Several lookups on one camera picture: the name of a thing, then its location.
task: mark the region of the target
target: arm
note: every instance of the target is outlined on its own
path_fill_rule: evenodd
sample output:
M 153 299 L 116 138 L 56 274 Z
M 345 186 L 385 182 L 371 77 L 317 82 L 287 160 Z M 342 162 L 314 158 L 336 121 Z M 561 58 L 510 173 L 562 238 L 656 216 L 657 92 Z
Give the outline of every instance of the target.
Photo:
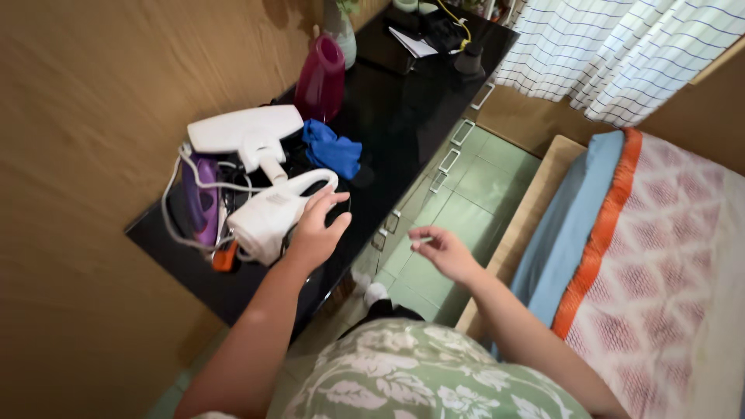
M 348 197 L 331 193 L 329 187 L 311 197 L 285 257 L 269 270 L 230 334 L 191 382 L 176 419 L 212 411 L 239 418 L 266 415 L 290 343 L 300 289 L 331 256 L 352 215 L 340 215 L 328 229 L 324 218 L 332 204 Z
M 591 415 L 629 417 L 595 371 L 533 316 L 506 285 L 480 267 L 453 233 L 438 227 L 420 227 L 410 231 L 409 237 L 414 241 L 413 251 L 471 292 L 489 334 L 508 362 L 545 374 Z M 424 238 L 431 240 L 421 242 Z

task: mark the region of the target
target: black table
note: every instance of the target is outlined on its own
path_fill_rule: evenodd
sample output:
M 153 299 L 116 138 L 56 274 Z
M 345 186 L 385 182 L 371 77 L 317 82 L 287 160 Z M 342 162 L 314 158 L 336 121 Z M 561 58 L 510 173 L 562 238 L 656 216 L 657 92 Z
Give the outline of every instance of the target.
M 453 12 L 468 19 L 473 40 L 484 47 L 481 62 L 490 75 L 518 34 L 464 10 L 453 7 Z M 404 48 L 386 29 L 382 13 L 359 32 L 358 39 L 362 41 L 360 48 L 388 48 L 396 54 Z M 359 60 L 346 73 L 343 107 L 329 126 L 337 134 L 362 143 L 361 162 L 372 170 L 374 181 L 365 187 L 349 187 L 352 223 L 328 262 L 303 286 L 293 339 L 338 285 L 484 85 L 486 77 L 463 82 L 454 73 L 453 59 L 419 59 L 406 76 Z M 294 89 L 290 89 L 276 102 L 290 104 L 293 96 Z M 292 168 L 285 170 L 292 177 Z M 174 186 L 168 202 L 176 224 L 186 226 L 180 186 Z M 267 272 L 263 266 L 247 263 L 234 274 L 213 271 L 197 251 L 171 239 L 157 202 L 126 229 L 126 234 L 230 326 L 245 310 Z

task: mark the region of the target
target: wooden bed frame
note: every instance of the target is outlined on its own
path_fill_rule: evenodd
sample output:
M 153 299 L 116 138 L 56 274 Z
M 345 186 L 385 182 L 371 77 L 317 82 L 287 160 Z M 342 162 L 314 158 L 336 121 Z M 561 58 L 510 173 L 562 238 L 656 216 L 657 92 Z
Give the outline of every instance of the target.
M 564 180 L 571 162 L 585 150 L 587 150 L 586 147 L 565 136 L 554 137 L 541 166 L 538 167 L 536 176 L 530 182 L 515 216 L 507 226 L 494 256 L 486 267 L 486 270 L 495 278 L 507 285 L 512 282 L 522 254 L 530 238 L 533 237 L 533 232 L 538 227 L 543 213 Z M 484 336 L 486 330 L 473 298 L 463 310 L 455 329 L 477 341 Z

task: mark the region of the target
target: yellow cable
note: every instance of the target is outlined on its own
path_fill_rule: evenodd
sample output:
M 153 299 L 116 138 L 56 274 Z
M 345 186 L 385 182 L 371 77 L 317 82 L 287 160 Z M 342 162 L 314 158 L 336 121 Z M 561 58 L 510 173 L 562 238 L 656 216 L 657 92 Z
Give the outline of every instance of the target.
M 466 28 L 466 24 L 465 23 L 460 23 L 460 20 L 457 17 L 455 17 L 455 15 L 453 13 L 450 13 L 450 10 L 448 10 L 448 8 L 445 7 L 445 5 L 443 4 L 443 0 L 437 0 L 437 2 L 440 3 L 440 7 L 442 7 L 443 10 L 448 15 L 450 15 L 451 18 L 455 19 L 455 22 L 457 24 L 459 24 L 461 27 L 463 27 L 463 29 L 466 30 L 466 35 L 468 35 L 468 37 L 466 39 L 464 39 L 463 42 L 460 43 L 460 50 L 462 51 L 463 49 L 466 48 L 466 44 L 469 43 L 469 42 L 471 42 L 471 31 L 469 31 L 468 28 Z

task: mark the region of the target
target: black pants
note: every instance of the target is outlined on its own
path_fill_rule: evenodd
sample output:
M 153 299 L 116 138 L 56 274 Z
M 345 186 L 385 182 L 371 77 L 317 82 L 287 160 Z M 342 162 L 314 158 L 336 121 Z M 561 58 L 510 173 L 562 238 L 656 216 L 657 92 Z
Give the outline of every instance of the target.
M 369 323 L 373 320 L 378 320 L 379 318 L 408 318 L 411 320 L 424 321 L 424 318 L 420 316 L 419 313 L 411 309 L 407 309 L 404 306 L 393 308 L 393 302 L 390 299 L 377 300 L 372 306 L 370 306 L 370 309 L 367 310 L 367 315 L 365 316 L 365 318 L 358 321 L 356 325 L 352 326 L 349 330 L 344 332 L 344 334 L 340 336 L 339 339 L 345 338 L 354 329 L 357 329 L 363 324 Z

